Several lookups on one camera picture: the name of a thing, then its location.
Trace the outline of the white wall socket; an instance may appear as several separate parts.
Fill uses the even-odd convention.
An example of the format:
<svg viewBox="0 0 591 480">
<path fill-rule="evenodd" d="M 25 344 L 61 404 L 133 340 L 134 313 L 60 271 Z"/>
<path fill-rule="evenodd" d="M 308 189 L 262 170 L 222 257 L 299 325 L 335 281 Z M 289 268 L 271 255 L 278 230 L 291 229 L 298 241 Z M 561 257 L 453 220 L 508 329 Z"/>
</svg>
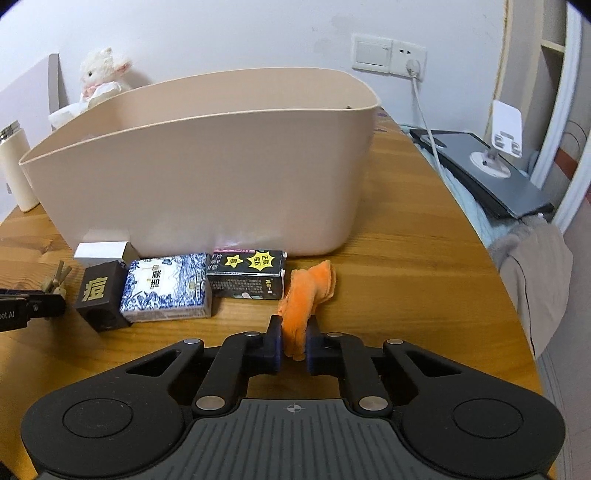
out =
<svg viewBox="0 0 591 480">
<path fill-rule="evenodd" d="M 394 76 L 412 78 L 422 82 L 426 71 L 428 50 L 426 47 L 411 42 L 394 40 L 389 66 L 389 73 Z"/>
</svg>

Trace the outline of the black box yellow stars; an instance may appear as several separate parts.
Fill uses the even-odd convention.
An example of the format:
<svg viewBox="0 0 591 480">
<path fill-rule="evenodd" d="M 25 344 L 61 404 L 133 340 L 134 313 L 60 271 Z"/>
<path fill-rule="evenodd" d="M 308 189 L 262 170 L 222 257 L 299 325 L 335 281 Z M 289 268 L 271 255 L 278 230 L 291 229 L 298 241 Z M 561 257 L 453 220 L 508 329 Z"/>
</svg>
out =
<svg viewBox="0 0 591 480">
<path fill-rule="evenodd" d="M 206 275 L 216 297 L 280 300 L 286 261 L 283 250 L 217 250 L 211 254 Z"/>
</svg>

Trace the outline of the beige plastic storage basket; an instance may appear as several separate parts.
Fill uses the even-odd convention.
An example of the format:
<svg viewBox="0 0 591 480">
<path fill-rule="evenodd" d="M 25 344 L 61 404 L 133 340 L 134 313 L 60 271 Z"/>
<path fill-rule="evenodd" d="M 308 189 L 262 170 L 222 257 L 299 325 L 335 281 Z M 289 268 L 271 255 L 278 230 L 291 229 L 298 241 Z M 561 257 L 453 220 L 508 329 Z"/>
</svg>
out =
<svg viewBox="0 0 591 480">
<path fill-rule="evenodd" d="M 92 107 L 20 165 L 71 247 L 322 255 L 351 234 L 380 105 L 339 70 L 206 73 Z"/>
</svg>

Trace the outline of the blue white patterned box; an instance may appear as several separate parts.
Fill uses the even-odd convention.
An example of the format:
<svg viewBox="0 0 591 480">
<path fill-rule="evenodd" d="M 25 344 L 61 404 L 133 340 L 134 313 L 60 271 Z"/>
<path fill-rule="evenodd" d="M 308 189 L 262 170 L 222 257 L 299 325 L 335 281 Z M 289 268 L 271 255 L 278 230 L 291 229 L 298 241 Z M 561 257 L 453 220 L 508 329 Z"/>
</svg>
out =
<svg viewBox="0 0 591 480">
<path fill-rule="evenodd" d="M 211 317 L 207 253 L 134 260 L 120 313 L 130 323 Z"/>
</svg>

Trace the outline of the orange cloth toy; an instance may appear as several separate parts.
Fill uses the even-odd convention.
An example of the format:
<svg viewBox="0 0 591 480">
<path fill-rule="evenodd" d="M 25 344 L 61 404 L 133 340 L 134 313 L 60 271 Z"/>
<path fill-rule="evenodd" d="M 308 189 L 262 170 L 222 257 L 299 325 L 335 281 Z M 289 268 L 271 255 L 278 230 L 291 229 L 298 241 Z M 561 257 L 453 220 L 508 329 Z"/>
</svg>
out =
<svg viewBox="0 0 591 480">
<path fill-rule="evenodd" d="M 281 318 L 283 353 L 294 361 L 305 359 L 305 335 L 308 319 L 318 305 L 335 294 L 337 276 L 329 260 L 308 269 L 294 269 L 290 273 L 290 288 L 280 300 L 277 315 Z"/>
</svg>

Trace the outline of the white wall switch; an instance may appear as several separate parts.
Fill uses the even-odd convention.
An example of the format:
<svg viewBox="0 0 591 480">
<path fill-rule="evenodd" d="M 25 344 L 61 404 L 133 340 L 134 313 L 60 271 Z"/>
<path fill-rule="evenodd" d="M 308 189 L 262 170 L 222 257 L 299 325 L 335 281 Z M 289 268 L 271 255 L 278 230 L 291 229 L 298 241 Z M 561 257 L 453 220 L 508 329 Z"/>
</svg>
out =
<svg viewBox="0 0 591 480">
<path fill-rule="evenodd" d="M 389 74 L 393 40 L 366 34 L 353 35 L 353 70 Z"/>
</svg>

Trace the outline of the tissue box with tissue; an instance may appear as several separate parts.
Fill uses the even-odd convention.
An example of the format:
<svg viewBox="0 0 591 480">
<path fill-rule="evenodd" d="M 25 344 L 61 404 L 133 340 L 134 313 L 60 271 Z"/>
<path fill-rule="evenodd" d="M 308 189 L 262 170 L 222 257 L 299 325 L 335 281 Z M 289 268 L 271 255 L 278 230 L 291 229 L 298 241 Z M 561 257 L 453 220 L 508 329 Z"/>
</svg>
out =
<svg viewBox="0 0 591 480">
<path fill-rule="evenodd" d="M 65 107 L 56 110 L 48 116 L 48 121 L 53 130 L 57 130 L 63 125 L 67 124 L 78 115 L 86 111 L 88 108 L 87 102 L 77 102 L 69 104 Z"/>
</svg>

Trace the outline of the black box gold character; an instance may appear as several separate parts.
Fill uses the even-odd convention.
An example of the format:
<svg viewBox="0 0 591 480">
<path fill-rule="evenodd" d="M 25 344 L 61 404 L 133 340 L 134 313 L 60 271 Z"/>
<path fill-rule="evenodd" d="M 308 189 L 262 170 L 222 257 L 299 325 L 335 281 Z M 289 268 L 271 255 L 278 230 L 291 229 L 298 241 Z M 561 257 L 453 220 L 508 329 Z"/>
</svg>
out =
<svg viewBox="0 0 591 480">
<path fill-rule="evenodd" d="M 126 277 L 125 265 L 117 260 L 85 269 L 74 308 L 96 332 L 130 326 L 120 312 Z"/>
</svg>

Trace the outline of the grey cloth garment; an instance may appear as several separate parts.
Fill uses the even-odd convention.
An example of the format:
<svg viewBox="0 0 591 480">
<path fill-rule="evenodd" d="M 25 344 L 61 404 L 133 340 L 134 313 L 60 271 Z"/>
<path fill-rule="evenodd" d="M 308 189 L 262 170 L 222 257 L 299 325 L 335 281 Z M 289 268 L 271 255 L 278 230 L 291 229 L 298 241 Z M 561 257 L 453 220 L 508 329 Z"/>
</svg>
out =
<svg viewBox="0 0 591 480">
<path fill-rule="evenodd" d="M 556 333 L 569 299 L 573 255 L 563 234 L 540 216 L 525 217 L 491 244 L 489 254 L 532 355 L 539 358 Z"/>
</svg>

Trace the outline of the cream thermos bottle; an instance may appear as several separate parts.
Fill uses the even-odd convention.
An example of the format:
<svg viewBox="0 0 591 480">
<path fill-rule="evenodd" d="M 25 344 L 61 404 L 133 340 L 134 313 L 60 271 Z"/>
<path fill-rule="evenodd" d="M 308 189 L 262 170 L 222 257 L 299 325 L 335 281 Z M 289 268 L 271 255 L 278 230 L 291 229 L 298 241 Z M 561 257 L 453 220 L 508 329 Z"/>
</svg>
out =
<svg viewBox="0 0 591 480">
<path fill-rule="evenodd" d="M 39 204 L 19 161 L 30 150 L 24 130 L 14 121 L 1 130 L 1 168 L 6 183 L 22 212 L 28 212 Z"/>
</svg>

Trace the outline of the metal hair clip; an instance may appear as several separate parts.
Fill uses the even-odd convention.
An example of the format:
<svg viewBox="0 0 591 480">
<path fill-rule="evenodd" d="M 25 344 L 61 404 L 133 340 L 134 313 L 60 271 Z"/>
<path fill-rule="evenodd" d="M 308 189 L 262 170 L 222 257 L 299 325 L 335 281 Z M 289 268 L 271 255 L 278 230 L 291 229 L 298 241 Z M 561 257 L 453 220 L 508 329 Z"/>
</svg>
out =
<svg viewBox="0 0 591 480">
<path fill-rule="evenodd" d="M 41 283 L 41 291 L 45 294 L 56 294 L 63 298 L 66 297 L 64 282 L 72 271 L 72 267 L 60 260 L 55 273 L 51 277 L 46 277 Z"/>
</svg>

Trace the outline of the white phone stand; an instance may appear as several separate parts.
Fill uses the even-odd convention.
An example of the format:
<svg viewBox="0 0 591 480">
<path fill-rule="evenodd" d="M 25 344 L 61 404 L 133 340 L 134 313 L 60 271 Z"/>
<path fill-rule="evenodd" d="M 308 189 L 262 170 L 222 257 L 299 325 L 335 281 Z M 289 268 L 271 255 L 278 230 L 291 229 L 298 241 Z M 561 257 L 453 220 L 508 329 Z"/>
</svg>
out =
<svg viewBox="0 0 591 480">
<path fill-rule="evenodd" d="M 522 157 L 522 114 L 517 108 L 500 100 L 494 100 L 491 120 L 491 146 L 484 152 L 470 155 L 472 164 L 493 178 L 508 179 L 511 170 L 501 154 Z"/>
</svg>

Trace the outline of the white plush bunny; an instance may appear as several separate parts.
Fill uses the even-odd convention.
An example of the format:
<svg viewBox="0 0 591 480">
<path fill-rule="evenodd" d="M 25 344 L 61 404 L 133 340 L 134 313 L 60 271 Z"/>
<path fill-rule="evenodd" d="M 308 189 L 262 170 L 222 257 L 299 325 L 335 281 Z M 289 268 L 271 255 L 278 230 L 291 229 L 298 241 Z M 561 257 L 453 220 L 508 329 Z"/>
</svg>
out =
<svg viewBox="0 0 591 480">
<path fill-rule="evenodd" d="M 110 47 L 90 52 L 80 66 L 80 105 L 88 109 L 129 91 L 131 87 L 124 76 L 131 66 L 129 58 L 114 54 Z"/>
</svg>

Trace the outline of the small white box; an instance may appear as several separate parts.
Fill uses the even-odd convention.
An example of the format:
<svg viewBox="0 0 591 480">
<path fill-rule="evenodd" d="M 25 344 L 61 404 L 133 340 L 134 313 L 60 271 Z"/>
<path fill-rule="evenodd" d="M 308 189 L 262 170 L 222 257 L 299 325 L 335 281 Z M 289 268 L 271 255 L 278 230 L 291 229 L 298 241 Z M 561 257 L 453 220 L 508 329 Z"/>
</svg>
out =
<svg viewBox="0 0 591 480">
<path fill-rule="evenodd" d="M 139 259 L 139 254 L 127 241 L 84 242 L 75 249 L 73 259 L 84 267 L 112 261 L 129 265 Z"/>
</svg>

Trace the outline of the dark grey laptop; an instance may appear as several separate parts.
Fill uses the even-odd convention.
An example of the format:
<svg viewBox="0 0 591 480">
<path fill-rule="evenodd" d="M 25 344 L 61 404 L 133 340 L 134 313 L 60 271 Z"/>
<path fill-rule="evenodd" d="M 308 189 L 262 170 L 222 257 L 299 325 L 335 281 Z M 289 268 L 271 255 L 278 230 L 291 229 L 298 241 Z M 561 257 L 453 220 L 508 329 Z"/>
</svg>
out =
<svg viewBox="0 0 591 480">
<path fill-rule="evenodd" d="M 493 132 L 492 145 L 471 132 L 412 128 L 410 135 L 437 153 L 441 166 L 494 217 L 519 220 L 551 214 L 554 205 L 548 195 L 505 158 L 521 155 L 522 129 L 509 122 L 495 126 Z"/>
</svg>

